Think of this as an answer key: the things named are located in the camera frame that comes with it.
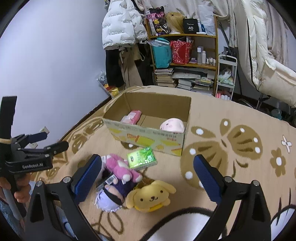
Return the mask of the person's left hand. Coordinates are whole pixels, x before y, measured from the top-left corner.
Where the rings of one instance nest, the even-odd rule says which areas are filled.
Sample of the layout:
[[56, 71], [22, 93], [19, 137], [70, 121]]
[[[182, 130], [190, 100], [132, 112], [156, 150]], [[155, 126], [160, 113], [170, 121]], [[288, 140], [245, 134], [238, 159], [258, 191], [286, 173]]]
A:
[[[14, 193], [14, 197], [19, 203], [26, 203], [27, 201], [29, 201], [29, 198], [30, 198], [29, 192], [31, 190], [31, 186], [29, 184], [30, 179], [31, 179], [31, 174], [27, 173], [24, 177], [18, 178], [18, 180], [16, 181], [18, 191]], [[6, 201], [6, 198], [3, 193], [3, 189], [10, 190], [10, 188], [11, 188], [11, 185], [8, 182], [8, 180], [6, 180], [6, 178], [4, 177], [1, 177], [1, 201]]]

